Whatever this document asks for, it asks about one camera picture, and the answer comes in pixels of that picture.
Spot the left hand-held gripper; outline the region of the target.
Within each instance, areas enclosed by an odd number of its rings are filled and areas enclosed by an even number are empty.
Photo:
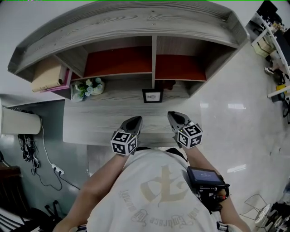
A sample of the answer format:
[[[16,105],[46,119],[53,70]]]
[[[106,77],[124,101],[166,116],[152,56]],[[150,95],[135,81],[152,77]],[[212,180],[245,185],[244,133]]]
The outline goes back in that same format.
[[[141,116],[125,120],[119,129],[114,131],[111,138],[113,152],[122,156],[133,155],[138,147],[142,124],[143,119]]]

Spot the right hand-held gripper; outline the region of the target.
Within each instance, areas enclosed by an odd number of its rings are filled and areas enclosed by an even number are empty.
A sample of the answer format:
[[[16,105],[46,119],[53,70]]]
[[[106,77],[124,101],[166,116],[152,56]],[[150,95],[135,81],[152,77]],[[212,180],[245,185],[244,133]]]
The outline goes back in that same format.
[[[193,148],[202,142],[203,131],[199,124],[194,123],[186,114],[169,111],[167,114],[174,140],[179,148]]]

